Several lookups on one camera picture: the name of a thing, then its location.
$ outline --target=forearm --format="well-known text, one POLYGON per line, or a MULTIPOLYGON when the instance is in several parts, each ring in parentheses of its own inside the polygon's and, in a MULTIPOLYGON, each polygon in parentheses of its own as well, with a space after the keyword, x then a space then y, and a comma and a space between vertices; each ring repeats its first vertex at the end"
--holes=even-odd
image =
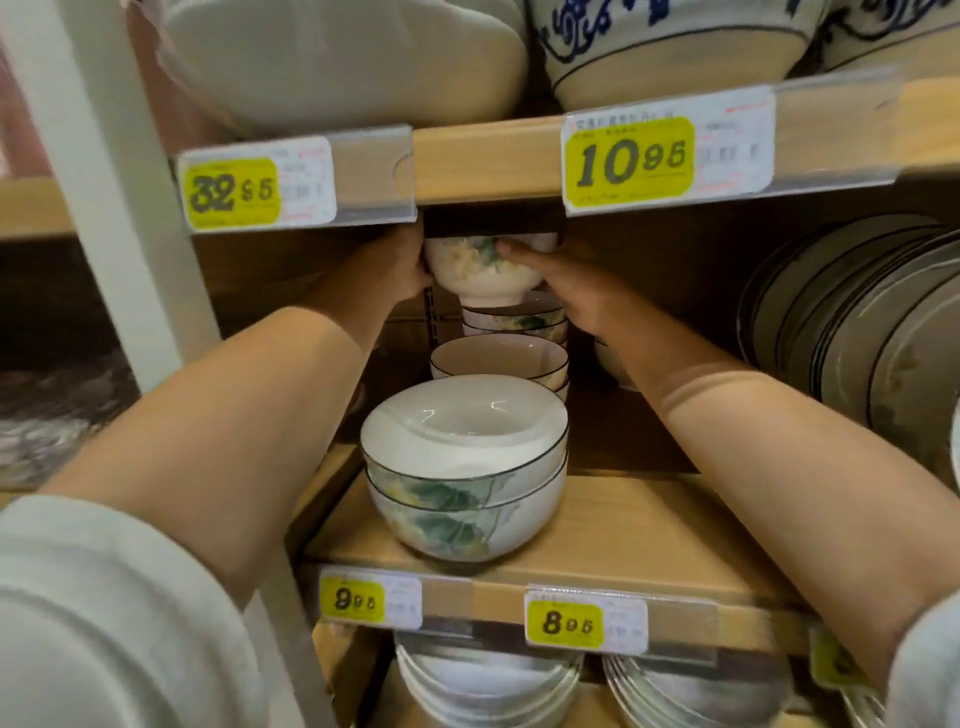
POLYGON ((604 330, 718 495, 885 686, 960 588, 960 501, 919 464, 631 294, 604 330))
POLYGON ((351 259, 305 306, 280 309, 171 376, 44 492, 152 524, 246 604, 348 406, 390 295, 351 259))

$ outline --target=stacked plates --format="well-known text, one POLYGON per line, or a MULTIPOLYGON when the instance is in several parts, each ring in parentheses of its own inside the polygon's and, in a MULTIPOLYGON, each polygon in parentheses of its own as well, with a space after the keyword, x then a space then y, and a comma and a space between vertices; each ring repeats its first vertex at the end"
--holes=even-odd
POLYGON ((495 559, 550 520, 566 480, 566 407, 516 376, 445 376, 376 407, 360 431, 377 510, 406 545, 495 559))
POLYGON ((403 682, 425 712, 452 728, 553 728, 576 694, 582 655, 549 660, 396 634, 403 682))
POLYGON ((570 390, 569 356, 560 344, 515 333, 465 336, 437 347, 430 354, 435 379, 458 375, 507 375, 542 384, 566 401, 570 390))
POLYGON ((808 233, 748 281, 744 357, 956 486, 960 231, 890 214, 808 233))
POLYGON ((636 658, 605 656, 620 708, 639 728, 769 725, 793 692, 790 666, 771 655, 724 653, 699 674, 655 672, 636 658))

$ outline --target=white plate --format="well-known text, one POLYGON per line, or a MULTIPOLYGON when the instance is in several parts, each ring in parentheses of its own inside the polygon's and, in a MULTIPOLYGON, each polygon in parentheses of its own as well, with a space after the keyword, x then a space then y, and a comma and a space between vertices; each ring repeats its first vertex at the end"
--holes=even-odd
POLYGON ((935 225, 936 222, 923 215, 875 215, 848 223, 798 251, 771 281, 756 310, 753 348, 760 369, 768 373, 776 370, 777 334, 783 318, 807 282, 819 271, 843 252, 855 248, 865 240, 904 228, 935 225))
POLYGON ((870 375, 891 331, 930 290, 960 272, 960 231, 923 243, 876 271, 837 312, 814 363, 813 395, 866 425, 870 375))
POLYGON ((950 434, 960 392, 960 276, 907 314, 880 352, 870 426, 954 490, 950 434))

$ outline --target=white label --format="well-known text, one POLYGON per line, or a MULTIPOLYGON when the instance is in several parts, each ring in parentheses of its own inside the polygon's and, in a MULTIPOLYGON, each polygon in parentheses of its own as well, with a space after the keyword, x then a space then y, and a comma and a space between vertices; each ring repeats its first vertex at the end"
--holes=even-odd
POLYGON ((417 630, 423 625, 423 586, 416 576, 323 567, 320 607, 324 619, 417 630), (382 608, 376 604, 372 614, 365 614, 366 602, 381 597, 382 608))
MULTIPOLYGON (((777 97, 767 85, 567 114, 561 130, 567 214, 614 212, 762 192, 774 178, 776 132, 777 97), (573 135, 587 130, 617 129, 618 133, 630 136, 629 125, 676 117, 688 119, 695 129, 693 183, 685 192, 609 205, 571 203, 567 195, 571 183, 568 177, 580 179, 579 168, 573 170, 574 175, 568 175, 567 170, 568 164, 580 163, 575 156, 567 158, 567 142, 573 135)), ((641 168, 644 160, 640 157, 641 168)), ((596 174, 603 169, 601 162, 597 160, 596 174)), ((617 182, 629 186, 622 179, 617 182)))
POLYGON ((650 648, 650 628, 647 618, 647 602, 640 596, 614 595, 604 592, 586 590, 562 589, 528 589, 523 600, 524 630, 527 642, 530 644, 554 644, 573 649, 584 649, 590 652, 609 652, 617 655, 639 657, 646 654, 650 648), (531 605, 539 603, 539 609, 531 605), (560 631, 554 639, 547 637, 552 630, 544 629, 544 603, 557 605, 560 617, 560 631), (588 611, 576 608, 568 610, 571 616, 564 615, 564 605, 589 605, 600 610, 603 622, 603 640, 592 641, 587 636, 581 637, 578 643, 577 629, 582 630, 582 624, 573 624, 580 612, 589 617, 588 611), (530 619, 536 615, 537 623, 531 624, 530 619), (570 632, 568 639, 564 632, 570 632))
MULTIPOLYGON (((330 141, 325 136, 231 144, 184 152, 177 159, 184 208, 187 209, 189 205, 190 190, 183 187, 183 178, 190 167, 217 161, 257 158, 272 159, 276 165, 281 200, 279 216, 268 225, 222 226, 216 231, 316 228, 333 222, 337 216, 337 190, 333 153, 330 141)), ((189 214, 187 223, 194 231, 212 231, 194 226, 189 214)))

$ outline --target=white sleeve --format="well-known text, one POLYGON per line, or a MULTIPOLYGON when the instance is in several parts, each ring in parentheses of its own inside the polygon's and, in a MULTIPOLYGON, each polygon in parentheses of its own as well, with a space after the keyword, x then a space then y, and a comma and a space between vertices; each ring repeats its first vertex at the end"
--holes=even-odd
POLYGON ((890 728, 960 728, 960 592, 913 625, 887 691, 890 728))
POLYGON ((104 506, 0 514, 3 728, 265 728, 243 618, 192 555, 104 506))

